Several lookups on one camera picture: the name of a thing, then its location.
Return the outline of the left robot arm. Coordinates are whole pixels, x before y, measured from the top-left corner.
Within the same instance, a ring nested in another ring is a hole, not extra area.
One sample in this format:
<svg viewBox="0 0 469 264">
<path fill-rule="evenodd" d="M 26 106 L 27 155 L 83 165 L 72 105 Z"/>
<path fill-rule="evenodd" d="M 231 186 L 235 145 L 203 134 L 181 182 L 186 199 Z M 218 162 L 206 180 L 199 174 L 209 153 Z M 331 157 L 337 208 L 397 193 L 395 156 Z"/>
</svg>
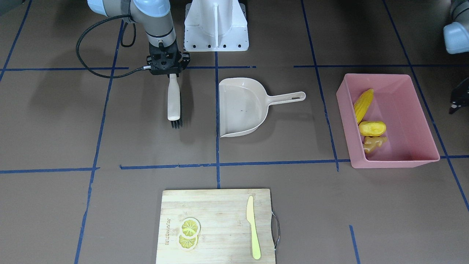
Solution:
<svg viewBox="0 0 469 264">
<path fill-rule="evenodd" d="M 451 23 L 443 28 L 444 45 L 451 55 L 469 51 L 469 1 L 451 0 Z M 449 114 L 469 104 L 469 78 L 466 77 L 451 92 Z"/>
</svg>

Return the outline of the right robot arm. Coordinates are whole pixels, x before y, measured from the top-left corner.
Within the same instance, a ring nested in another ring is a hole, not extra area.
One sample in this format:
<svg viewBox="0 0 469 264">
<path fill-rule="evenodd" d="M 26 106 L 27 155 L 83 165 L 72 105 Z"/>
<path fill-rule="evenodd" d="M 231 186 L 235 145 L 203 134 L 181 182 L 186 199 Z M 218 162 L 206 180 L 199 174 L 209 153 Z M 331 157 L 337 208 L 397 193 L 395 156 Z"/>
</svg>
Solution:
<svg viewBox="0 0 469 264">
<path fill-rule="evenodd" d="M 89 8 L 106 17 L 139 23 L 149 42 L 146 66 L 153 75 L 179 75 L 190 62 L 190 54 L 178 48 L 168 0 L 89 0 Z"/>
</svg>

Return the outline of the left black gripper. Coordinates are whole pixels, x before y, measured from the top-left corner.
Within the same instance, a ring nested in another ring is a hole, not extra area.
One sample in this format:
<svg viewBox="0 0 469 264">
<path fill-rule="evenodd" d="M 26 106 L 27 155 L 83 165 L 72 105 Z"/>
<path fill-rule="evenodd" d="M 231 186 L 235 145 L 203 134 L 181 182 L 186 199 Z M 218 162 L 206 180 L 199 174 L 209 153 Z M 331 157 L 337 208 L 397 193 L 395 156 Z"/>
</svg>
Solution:
<svg viewBox="0 0 469 264">
<path fill-rule="evenodd" d="M 454 114 L 461 107 L 469 105 L 469 78 L 464 79 L 456 88 L 451 92 L 450 96 L 451 106 L 449 114 Z"/>
</svg>

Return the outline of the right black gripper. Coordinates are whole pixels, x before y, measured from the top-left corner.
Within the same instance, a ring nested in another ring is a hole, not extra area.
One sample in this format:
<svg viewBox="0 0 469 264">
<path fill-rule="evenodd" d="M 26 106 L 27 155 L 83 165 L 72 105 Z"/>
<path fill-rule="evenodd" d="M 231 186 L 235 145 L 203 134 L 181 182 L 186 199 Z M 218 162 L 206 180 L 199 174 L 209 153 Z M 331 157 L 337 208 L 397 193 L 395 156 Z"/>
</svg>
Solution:
<svg viewBox="0 0 469 264">
<path fill-rule="evenodd" d="M 162 49 L 149 43 L 149 56 L 146 60 L 152 75 L 176 74 L 178 76 L 187 67 L 191 57 L 185 49 L 181 52 L 175 41 Z"/>
</svg>

